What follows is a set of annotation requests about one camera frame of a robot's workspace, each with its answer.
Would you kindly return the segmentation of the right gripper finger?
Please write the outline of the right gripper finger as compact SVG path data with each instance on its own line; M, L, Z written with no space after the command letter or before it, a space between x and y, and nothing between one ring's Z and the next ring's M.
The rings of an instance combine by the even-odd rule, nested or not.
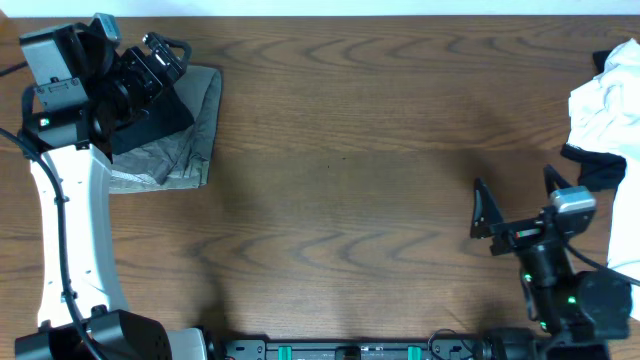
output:
M493 237L496 233L494 227L503 222L502 213L489 187L482 179L476 178L470 237L475 239Z
M549 164L543 168L543 177L546 194L548 196L551 196L557 191L564 193L567 189L573 187L572 184L570 184L553 166Z

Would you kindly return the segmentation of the black Nike t-shirt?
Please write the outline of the black Nike t-shirt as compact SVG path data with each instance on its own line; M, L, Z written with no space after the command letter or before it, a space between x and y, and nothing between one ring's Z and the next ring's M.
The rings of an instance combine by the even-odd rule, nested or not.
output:
M112 153L120 155L150 142L186 130L194 117L174 88L162 93L151 105L119 125L111 137Z

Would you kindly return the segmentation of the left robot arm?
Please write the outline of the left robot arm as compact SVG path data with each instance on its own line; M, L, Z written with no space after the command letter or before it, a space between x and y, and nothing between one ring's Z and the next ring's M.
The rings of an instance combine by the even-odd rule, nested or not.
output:
M119 50L113 17L50 27L19 43L35 82L12 141L29 160L42 211L38 329L19 359L206 359L201 329L168 331L129 310L113 254L111 137L187 70L189 44L150 32Z

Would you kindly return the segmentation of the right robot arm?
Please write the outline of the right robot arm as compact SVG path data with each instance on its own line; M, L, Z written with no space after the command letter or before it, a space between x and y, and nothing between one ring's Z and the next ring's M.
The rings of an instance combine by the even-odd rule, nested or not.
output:
M607 268L571 246L591 224L597 201L552 166L543 169L548 204L528 219L508 222L486 183L474 182L470 235L489 238L494 256L514 255L528 318L526 328L485 332L476 359L607 359L608 343L629 337L632 288L637 280Z

